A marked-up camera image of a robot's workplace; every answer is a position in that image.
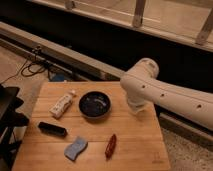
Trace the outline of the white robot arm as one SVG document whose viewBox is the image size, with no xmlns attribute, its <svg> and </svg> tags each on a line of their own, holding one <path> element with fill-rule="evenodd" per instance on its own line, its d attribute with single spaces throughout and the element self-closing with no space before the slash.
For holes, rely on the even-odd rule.
<svg viewBox="0 0 213 171">
<path fill-rule="evenodd" d="M 213 93 L 165 83 L 157 79 L 158 64 L 142 58 L 120 79 L 126 92 L 127 103 L 138 111 L 146 101 L 213 131 Z"/>
</svg>

